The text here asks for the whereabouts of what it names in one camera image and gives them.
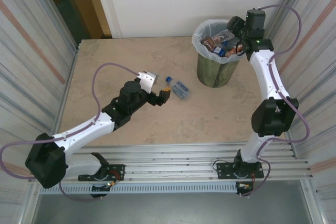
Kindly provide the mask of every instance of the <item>white plastic bag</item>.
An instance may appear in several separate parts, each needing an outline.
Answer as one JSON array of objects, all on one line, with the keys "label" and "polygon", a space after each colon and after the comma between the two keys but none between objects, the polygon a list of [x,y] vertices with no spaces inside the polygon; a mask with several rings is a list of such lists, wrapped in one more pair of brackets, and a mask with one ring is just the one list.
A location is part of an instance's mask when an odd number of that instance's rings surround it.
[{"label": "white plastic bag", "polygon": [[196,51],[202,55],[203,57],[216,61],[218,63],[229,63],[234,61],[239,61],[245,54],[238,56],[238,55],[231,55],[230,57],[219,57],[217,54],[214,54],[204,45],[202,45],[201,41],[206,38],[211,38],[213,35],[218,34],[219,32],[226,29],[226,24],[228,20],[226,19],[209,19],[202,22],[194,31],[193,37],[191,39]]}]

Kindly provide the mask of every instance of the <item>wooden trash can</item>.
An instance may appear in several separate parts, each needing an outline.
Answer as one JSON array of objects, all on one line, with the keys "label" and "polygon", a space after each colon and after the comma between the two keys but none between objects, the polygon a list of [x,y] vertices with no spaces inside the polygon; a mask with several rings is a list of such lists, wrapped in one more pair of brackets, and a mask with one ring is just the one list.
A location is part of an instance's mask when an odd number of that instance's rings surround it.
[{"label": "wooden trash can", "polygon": [[198,54],[197,77],[208,87],[222,87],[228,83],[238,63],[239,61],[220,64]]}]

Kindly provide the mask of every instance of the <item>table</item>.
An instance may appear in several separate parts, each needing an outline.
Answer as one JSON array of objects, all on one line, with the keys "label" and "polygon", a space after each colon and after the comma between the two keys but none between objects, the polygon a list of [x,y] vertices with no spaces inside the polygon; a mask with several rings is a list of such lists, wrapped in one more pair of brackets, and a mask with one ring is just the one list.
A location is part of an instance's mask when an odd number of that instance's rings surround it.
[{"label": "table", "polygon": [[[167,76],[180,79],[192,95],[181,101],[172,93],[161,107],[145,104],[126,125],[90,145],[241,142],[250,137],[251,115],[261,102],[253,68],[244,58],[227,85],[209,88],[197,78],[197,52],[191,37],[83,40],[59,132],[97,113],[91,80],[105,62],[159,74],[153,88],[157,93],[166,87]],[[95,91],[102,108],[119,95],[126,81],[133,79],[132,74],[114,66],[101,69]]]}]

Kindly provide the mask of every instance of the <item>beige tabletop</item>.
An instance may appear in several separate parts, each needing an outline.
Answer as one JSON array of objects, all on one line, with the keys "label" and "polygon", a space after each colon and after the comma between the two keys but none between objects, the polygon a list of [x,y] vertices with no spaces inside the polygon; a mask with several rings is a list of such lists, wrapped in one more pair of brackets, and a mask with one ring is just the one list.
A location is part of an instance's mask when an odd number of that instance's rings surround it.
[{"label": "beige tabletop", "polygon": [[[93,117],[97,112],[91,96],[94,71],[105,62],[127,66],[135,72],[157,73],[153,87],[166,87],[165,78],[180,79],[192,92],[181,101],[174,93],[166,104],[145,104],[131,121],[90,145],[138,145],[240,142],[248,140],[251,115],[261,102],[252,66],[244,58],[227,85],[209,88],[197,78],[197,52],[191,37],[83,40],[61,122],[60,132]],[[119,95],[134,75],[114,66],[98,73],[96,95],[102,108]]]}]

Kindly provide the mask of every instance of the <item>corrugated metal wall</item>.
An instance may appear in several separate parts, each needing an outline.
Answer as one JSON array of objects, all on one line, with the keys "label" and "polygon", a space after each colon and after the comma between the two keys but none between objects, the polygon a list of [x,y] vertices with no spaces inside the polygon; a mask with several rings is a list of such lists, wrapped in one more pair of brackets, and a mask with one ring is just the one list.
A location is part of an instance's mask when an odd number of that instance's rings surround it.
[{"label": "corrugated metal wall", "polygon": [[[277,66],[291,97],[309,122],[310,138],[296,146],[307,158],[330,223],[336,223],[336,0],[290,0],[302,17],[302,34],[296,47],[280,57]],[[286,49],[297,34],[296,16],[286,12],[272,36],[276,50]],[[305,135],[295,118],[293,140]]]},{"label": "corrugated metal wall", "polygon": [[[53,130],[76,53],[50,0],[0,0],[0,145]],[[30,146],[8,148],[4,161],[27,175]],[[0,223],[12,223],[26,181],[0,171]]]}]

